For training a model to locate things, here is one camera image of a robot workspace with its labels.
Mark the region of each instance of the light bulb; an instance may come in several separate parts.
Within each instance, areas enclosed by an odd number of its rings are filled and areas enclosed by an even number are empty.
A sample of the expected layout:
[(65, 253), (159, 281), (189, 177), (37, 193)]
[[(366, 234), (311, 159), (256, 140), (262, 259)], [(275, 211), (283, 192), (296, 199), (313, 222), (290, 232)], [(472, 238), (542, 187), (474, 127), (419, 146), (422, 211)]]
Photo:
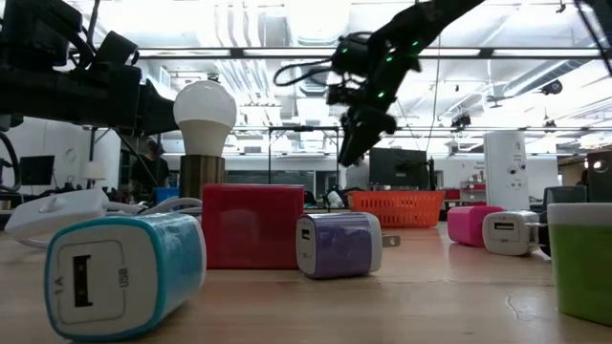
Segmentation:
[(174, 101), (174, 120), (183, 133), (185, 153), (221, 157), (237, 114), (235, 99), (218, 82), (187, 85)]

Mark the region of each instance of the wooden table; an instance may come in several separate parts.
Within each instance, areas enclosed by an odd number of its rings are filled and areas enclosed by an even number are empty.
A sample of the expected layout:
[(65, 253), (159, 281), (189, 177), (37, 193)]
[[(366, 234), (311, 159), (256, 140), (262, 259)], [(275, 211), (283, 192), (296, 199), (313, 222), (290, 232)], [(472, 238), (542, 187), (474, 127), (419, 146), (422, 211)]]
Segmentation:
[[(373, 277), (209, 271), (198, 297), (148, 343), (612, 343), (612, 328), (559, 314), (550, 260), (452, 244), (405, 229)], [(43, 253), (0, 233), (0, 342), (65, 343), (43, 304)]]

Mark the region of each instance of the computer monitor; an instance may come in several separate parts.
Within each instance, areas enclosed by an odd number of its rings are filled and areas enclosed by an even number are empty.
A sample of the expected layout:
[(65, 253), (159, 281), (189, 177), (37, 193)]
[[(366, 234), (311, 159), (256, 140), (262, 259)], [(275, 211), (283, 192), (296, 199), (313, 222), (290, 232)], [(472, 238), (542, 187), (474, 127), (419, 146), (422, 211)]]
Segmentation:
[(51, 185), (55, 156), (22, 157), (19, 160), (22, 185)]
[(370, 182), (429, 190), (427, 152), (395, 148), (370, 150)]

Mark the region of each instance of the green container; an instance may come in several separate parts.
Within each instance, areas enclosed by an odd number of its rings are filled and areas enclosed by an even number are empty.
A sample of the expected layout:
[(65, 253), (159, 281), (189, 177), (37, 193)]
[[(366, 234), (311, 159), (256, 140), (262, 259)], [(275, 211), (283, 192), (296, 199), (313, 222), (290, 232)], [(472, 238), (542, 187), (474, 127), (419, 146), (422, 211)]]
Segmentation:
[(612, 204), (548, 206), (558, 309), (612, 326)]

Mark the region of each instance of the ceiling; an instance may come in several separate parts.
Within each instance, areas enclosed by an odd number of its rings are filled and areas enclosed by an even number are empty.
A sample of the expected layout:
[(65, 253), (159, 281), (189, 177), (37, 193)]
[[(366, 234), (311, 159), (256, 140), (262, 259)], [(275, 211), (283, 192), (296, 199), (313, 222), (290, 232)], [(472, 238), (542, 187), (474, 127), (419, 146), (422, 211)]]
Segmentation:
[[(469, 150), (482, 142), (487, 130), (452, 133), (452, 119), (470, 114), (472, 127), (541, 127), (555, 120), (557, 127), (612, 126), (612, 86), (600, 60), (564, 60), (553, 48), (592, 48), (572, 1), (489, 0), (447, 27), (429, 48), (444, 57), (444, 48), (549, 48), (546, 59), (435, 59), (422, 61), (423, 71), (408, 73), (389, 113), (401, 126), (410, 126), (381, 146), (447, 152), (459, 144)], [(67, 1), (89, 18), (93, 1)], [(102, 0), (97, 43), (109, 31), (123, 34), (147, 48), (219, 47), (331, 47), (348, 32), (371, 32), (412, 1), (376, 0)], [(593, 20), (593, 12), (585, 9)], [(267, 152), (268, 132), (262, 127), (338, 124), (344, 110), (325, 105), (323, 89), (300, 83), (278, 88), (273, 74), (295, 62), (287, 58), (242, 60), (147, 59), (139, 66), (175, 97), (188, 83), (220, 75), (241, 105), (237, 128), (226, 145), (229, 152)], [(295, 77), (290, 73), (285, 80)], [(558, 79), (559, 95), (540, 89)], [(429, 139), (431, 126), (436, 128)], [(274, 133), (274, 152), (336, 152), (336, 133)], [(553, 134), (528, 132), (532, 153), (577, 152), (610, 143), (605, 132), (565, 130)], [(181, 146), (180, 133), (164, 135)]]

